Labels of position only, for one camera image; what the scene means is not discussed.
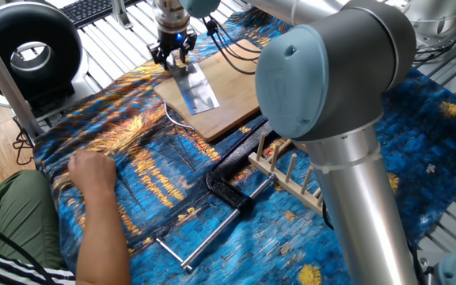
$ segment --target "metal frame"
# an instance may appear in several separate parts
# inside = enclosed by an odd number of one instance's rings
[[[31,140],[36,139],[44,133],[44,130],[36,121],[35,116],[31,112],[31,108],[26,103],[21,91],[12,78],[12,75],[6,69],[5,63],[0,57],[0,90],[12,106],[19,123],[28,132]]]

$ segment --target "wooden peg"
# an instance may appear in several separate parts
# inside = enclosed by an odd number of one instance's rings
[[[290,182],[291,172],[293,171],[293,168],[295,167],[296,160],[297,160],[297,154],[291,155],[290,165],[288,166],[288,172],[286,172],[286,178],[284,179],[284,182],[286,182],[286,183]]]
[[[321,195],[321,188],[318,188],[316,192],[314,192],[313,196],[319,199],[319,195]]]
[[[288,139],[286,142],[283,143],[283,145],[279,148],[280,151],[274,151],[274,153],[272,154],[272,156],[270,158],[268,158],[267,162],[270,163],[272,161],[272,159],[274,159],[274,155],[277,155],[277,157],[279,157],[282,152],[285,151],[285,149],[287,147],[289,147],[291,144],[291,139]]]
[[[277,157],[279,153],[280,146],[275,146],[274,155],[272,155],[272,163],[270,164],[270,171],[273,172],[276,168]]]
[[[323,204],[323,194],[320,194],[320,197],[317,198],[316,206],[320,207]]]
[[[313,174],[313,166],[309,166],[307,170],[306,179],[304,180],[304,184],[302,185],[302,189],[300,189],[300,194],[304,195],[306,192],[307,185],[309,184],[310,175]]]
[[[264,145],[264,142],[265,142],[265,136],[266,135],[267,134],[265,134],[264,132],[261,133],[260,144],[258,145],[258,152],[256,153],[256,161],[257,162],[260,161],[261,153],[263,153],[263,145]]]

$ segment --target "metal rod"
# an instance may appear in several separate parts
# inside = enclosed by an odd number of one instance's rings
[[[306,146],[353,284],[417,285],[374,128]]]
[[[256,198],[258,195],[260,195],[260,193],[263,192],[263,190],[266,189],[266,187],[268,187],[273,181],[275,181],[277,178],[277,176],[274,174],[274,173],[271,173],[269,176],[268,176],[268,179],[265,180],[262,184],[260,184],[260,186],[258,186],[258,188],[253,192],[251,193],[251,195],[249,197],[251,197],[251,199],[254,199]],[[234,210],[230,216],[228,216],[228,218],[226,220],[224,220],[221,225],[219,225],[213,232],[211,235],[209,235],[196,249],[195,251],[193,251],[187,258],[186,260],[184,260],[184,262],[182,262],[180,264],[180,266],[183,268],[183,269],[186,269],[187,266],[189,266],[205,249],[206,247],[209,246],[209,244],[211,244],[218,236],[220,233],[222,233],[225,228],[228,227],[228,225],[233,222],[235,220],[235,218],[237,218],[239,215],[240,215],[240,211],[239,210]]]
[[[168,247],[165,242],[163,242],[162,240],[158,238],[156,238],[156,241],[159,242],[159,244],[164,247],[170,254],[173,255],[173,257],[175,257],[179,262],[183,262],[182,258],[180,258],[170,247]],[[192,271],[193,268],[191,266],[187,266],[186,269]]]
[[[130,19],[126,14],[126,6],[124,5],[124,0],[111,0],[112,1],[112,15],[116,21],[123,26],[125,29],[133,28],[133,24],[130,22]]]
[[[25,102],[21,91],[12,78],[10,72],[6,69],[5,63],[0,57],[0,90],[6,97],[9,105],[12,107],[22,127],[28,132],[31,139],[42,135],[44,131],[38,125],[35,116]]]
[[[292,25],[309,24],[339,12],[348,0],[245,0]]]

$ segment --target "black cable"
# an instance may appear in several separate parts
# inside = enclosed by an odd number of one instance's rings
[[[13,117],[12,118],[13,121],[15,121],[15,123],[17,124],[17,126],[19,127],[19,129],[21,130],[19,132],[19,134],[17,135],[17,137],[15,138],[15,142],[12,143],[12,147],[17,150],[17,164],[18,165],[27,165],[29,164],[30,162],[32,162],[32,160],[34,158],[30,158],[27,162],[20,162],[21,160],[21,152],[23,149],[32,149],[32,146],[31,144],[29,143],[29,141],[26,139],[25,137],[25,130],[21,127],[21,125],[18,123],[17,121],[17,118],[16,117]]]
[[[36,272],[40,273],[45,280],[47,281],[47,285],[57,285],[54,280],[52,280],[51,276],[45,271],[45,269],[34,259],[28,252],[26,252],[22,247],[20,247],[18,244],[7,238],[4,234],[1,234],[0,232],[0,240],[5,242],[7,245],[9,245],[12,249],[15,249],[16,252],[21,254],[26,260],[28,260]]]
[[[249,52],[252,52],[252,53],[261,53],[261,51],[255,51],[255,50],[252,50],[252,49],[249,49],[247,47],[242,47],[239,43],[237,43],[229,34],[228,32],[223,28],[223,26],[218,22],[218,20],[216,20],[215,18],[213,18],[212,16],[209,16],[217,25],[218,27],[225,33],[225,35],[228,37],[228,39],[230,39],[230,41],[232,43],[234,43],[235,45],[237,45],[239,48],[245,50],[245,51],[249,51]]]
[[[216,29],[217,26],[214,27],[213,29],[211,29],[211,28],[212,28],[212,25],[209,25],[209,24],[205,21],[204,18],[202,18],[202,21],[203,21],[203,23],[205,24],[205,27],[207,28],[207,35],[209,35],[209,36],[211,37],[211,39],[212,39],[212,41],[214,42],[215,46],[218,48],[219,52],[221,52],[222,57],[225,58],[225,60],[230,64],[231,67],[233,67],[236,71],[238,71],[238,72],[240,72],[240,73],[242,73],[242,74],[246,74],[246,75],[254,75],[254,74],[256,74],[256,71],[245,71],[245,70],[242,70],[242,69],[236,67],[236,66],[234,65],[234,63],[232,63],[231,60],[228,59],[228,57],[226,56],[226,54],[225,54],[223,48],[219,46],[217,40],[215,40],[215,38],[214,38],[214,34],[217,33],[217,29]]]
[[[440,57],[441,55],[444,55],[445,53],[447,53],[449,50],[451,50],[451,48],[453,48],[453,46],[456,44],[456,38],[454,40],[453,43],[451,43],[450,45],[448,45],[447,47],[441,47],[440,49],[437,49],[437,50],[433,50],[433,51],[417,51],[416,53],[417,54],[426,54],[426,53],[431,53],[431,52],[437,52],[437,51],[440,51],[439,54],[436,54],[436,55],[431,55],[429,57],[427,57],[426,59],[415,59],[414,62],[415,63],[425,63],[429,60],[432,60],[432,59],[437,59],[438,57]]]
[[[236,66],[234,65],[234,63],[232,63],[232,62],[230,61],[230,59],[228,59],[228,57],[226,56],[226,54],[225,54],[225,52],[223,51],[223,49],[219,46],[218,42],[217,42],[217,41],[215,40],[215,38],[214,38],[214,35],[211,35],[211,38],[212,38],[212,40],[214,41],[215,46],[218,47],[219,51],[221,52],[222,57],[224,57],[225,60],[226,60],[226,61],[227,61],[227,62],[228,62],[236,71],[238,71],[238,72],[240,72],[240,73],[242,73],[242,74],[246,74],[246,75],[254,75],[254,74],[256,74],[256,71],[245,71],[245,70],[242,70],[242,69],[236,67]]]
[[[421,270],[420,261],[418,260],[418,252],[416,248],[416,243],[413,239],[408,239],[409,251],[412,255],[412,266],[414,267],[416,278],[418,279],[419,285],[425,285],[425,275]]]
[[[240,56],[239,54],[237,54],[237,52],[235,52],[233,49],[231,49],[231,47],[225,41],[224,36],[221,36],[221,34],[219,34],[219,32],[217,32],[216,34],[218,35],[218,39],[219,39],[219,42],[221,43],[221,46],[226,50],[226,52],[229,55],[233,56],[235,59],[254,62],[255,60],[258,60],[260,58],[260,56],[257,56],[255,58],[247,59],[245,57]]]
[[[329,221],[328,212],[326,211],[326,203],[324,200],[323,200],[323,207],[321,209],[321,215],[323,215],[323,221],[325,222],[325,225],[327,227],[329,227],[331,230],[334,230],[333,225]]]

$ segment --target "white wire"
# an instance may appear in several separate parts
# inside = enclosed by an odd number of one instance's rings
[[[168,117],[168,120],[170,120],[172,123],[176,124],[177,126],[185,127],[185,128],[188,128],[188,129],[190,129],[190,130],[195,131],[195,128],[194,128],[194,127],[185,125],[185,124],[183,124],[183,123],[179,123],[179,122],[177,122],[176,120],[172,119],[172,117],[170,116],[170,114],[168,114],[168,106],[166,105],[166,101],[165,101],[165,100],[163,100],[163,107],[165,107],[165,114],[166,114],[166,116]]]
[[[294,0],[293,8],[291,8],[291,24],[295,27],[297,23],[295,23],[295,14],[297,13],[297,6],[300,0]]]

